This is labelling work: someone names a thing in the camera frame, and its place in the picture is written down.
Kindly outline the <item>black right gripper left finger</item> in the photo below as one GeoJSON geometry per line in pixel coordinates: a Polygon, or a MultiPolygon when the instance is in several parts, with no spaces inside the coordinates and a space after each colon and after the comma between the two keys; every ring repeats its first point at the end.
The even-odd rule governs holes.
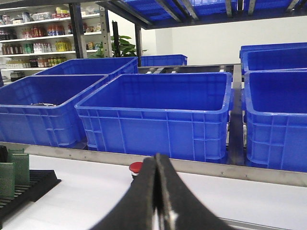
{"type": "Polygon", "coordinates": [[[114,208],[93,230],[151,230],[155,213],[155,174],[154,158],[143,161],[139,175],[114,208]]]}

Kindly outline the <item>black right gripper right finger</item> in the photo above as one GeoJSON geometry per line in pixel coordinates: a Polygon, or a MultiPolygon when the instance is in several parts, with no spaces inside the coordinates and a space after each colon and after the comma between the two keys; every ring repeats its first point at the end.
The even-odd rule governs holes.
{"type": "Polygon", "coordinates": [[[156,154],[155,204],[161,230],[232,230],[189,190],[166,155],[156,154]]]}

